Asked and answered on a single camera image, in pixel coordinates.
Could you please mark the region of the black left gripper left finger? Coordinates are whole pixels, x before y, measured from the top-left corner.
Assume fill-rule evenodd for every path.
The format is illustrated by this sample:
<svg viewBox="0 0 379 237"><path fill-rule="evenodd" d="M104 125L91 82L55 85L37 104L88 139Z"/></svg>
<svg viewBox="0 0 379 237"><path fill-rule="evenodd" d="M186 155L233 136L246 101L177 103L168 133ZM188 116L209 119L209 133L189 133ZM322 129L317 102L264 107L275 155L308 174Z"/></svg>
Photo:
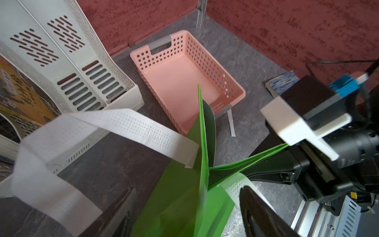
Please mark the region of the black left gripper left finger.
<svg viewBox="0 0 379 237"><path fill-rule="evenodd" d="M136 189L127 189L80 236L129 237L134 222L136 201Z"/></svg>

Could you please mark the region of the green insulated delivery bag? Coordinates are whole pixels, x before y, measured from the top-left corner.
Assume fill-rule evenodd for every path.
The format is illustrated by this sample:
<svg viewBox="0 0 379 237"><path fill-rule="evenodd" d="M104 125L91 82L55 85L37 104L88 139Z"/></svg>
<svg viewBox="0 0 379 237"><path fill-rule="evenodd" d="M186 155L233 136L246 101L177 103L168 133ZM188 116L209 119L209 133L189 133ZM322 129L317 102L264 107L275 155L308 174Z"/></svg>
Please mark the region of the green insulated delivery bag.
<svg viewBox="0 0 379 237"><path fill-rule="evenodd" d="M101 216L101 209L47 165L101 128L171 159L133 227L133 236L219 236L238 203L238 195L227 189L243 179L244 170L287 145L233 164L210 167L215 118L202 99L198 110L187 136L132 109L63 114L23 139L11 189L17 198L56 220L72 236L82 234Z"/></svg>

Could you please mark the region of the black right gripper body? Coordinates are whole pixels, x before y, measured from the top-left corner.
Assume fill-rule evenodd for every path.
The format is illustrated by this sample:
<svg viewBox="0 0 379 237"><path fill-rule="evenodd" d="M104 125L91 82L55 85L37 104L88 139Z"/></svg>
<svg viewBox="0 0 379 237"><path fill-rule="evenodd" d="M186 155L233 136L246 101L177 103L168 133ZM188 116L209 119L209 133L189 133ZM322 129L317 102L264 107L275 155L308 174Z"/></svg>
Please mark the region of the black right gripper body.
<svg viewBox="0 0 379 237"><path fill-rule="evenodd" d="M284 149L290 162L285 184L294 185L304 201L316 201L334 216L340 216L345 196L353 181L322 152L308 142Z"/></svg>

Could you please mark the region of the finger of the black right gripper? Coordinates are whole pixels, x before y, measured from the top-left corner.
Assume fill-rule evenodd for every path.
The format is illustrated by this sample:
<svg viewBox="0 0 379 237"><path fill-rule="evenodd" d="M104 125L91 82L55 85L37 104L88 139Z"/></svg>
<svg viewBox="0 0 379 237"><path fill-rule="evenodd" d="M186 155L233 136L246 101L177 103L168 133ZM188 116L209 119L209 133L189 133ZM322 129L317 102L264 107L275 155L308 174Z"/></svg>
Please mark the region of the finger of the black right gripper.
<svg viewBox="0 0 379 237"><path fill-rule="evenodd" d="M302 171L302 151L300 148L286 148L279 153L259 161L242 171L251 181L292 185Z"/></svg>

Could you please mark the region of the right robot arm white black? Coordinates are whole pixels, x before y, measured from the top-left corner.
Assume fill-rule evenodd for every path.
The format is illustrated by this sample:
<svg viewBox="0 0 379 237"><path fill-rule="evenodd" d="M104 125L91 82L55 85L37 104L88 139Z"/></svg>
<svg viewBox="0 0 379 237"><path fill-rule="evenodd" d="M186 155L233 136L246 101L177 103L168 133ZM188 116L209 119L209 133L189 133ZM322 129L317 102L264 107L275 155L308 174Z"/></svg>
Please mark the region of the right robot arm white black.
<svg viewBox="0 0 379 237"><path fill-rule="evenodd" d="M295 185L305 201L316 201L339 215L348 193L371 192L359 163L379 155L379 93L367 82L378 68L342 75L325 85L313 73L286 84L262 109L269 136L256 149L287 144L243 171L250 180Z"/></svg>

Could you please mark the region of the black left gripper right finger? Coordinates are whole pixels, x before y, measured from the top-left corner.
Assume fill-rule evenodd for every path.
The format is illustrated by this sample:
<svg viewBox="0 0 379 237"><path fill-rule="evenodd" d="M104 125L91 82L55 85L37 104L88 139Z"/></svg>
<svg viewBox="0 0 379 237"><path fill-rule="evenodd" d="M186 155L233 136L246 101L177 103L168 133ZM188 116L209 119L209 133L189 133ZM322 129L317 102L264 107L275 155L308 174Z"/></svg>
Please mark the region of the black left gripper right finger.
<svg viewBox="0 0 379 237"><path fill-rule="evenodd" d="M248 237L298 236L249 186L241 188L239 200Z"/></svg>

